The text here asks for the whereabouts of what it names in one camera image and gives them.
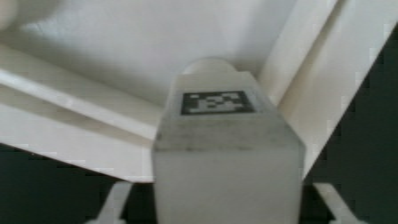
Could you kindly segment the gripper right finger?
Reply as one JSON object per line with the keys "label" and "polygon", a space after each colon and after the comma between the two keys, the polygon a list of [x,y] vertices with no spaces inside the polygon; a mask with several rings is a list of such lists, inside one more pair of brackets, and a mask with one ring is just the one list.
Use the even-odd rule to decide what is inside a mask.
{"label": "gripper right finger", "polygon": [[334,216],[329,224],[368,224],[352,212],[334,185],[331,183],[315,183],[313,186]]}

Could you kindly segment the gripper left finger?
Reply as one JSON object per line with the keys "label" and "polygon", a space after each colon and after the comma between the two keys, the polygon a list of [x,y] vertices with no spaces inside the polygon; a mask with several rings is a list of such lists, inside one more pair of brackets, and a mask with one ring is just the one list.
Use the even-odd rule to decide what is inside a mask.
{"label": "gripper left finger", "polygon": [[98,216],[86,224],[127,224],[121,218],[134,184],[119,181],[111,189]]}

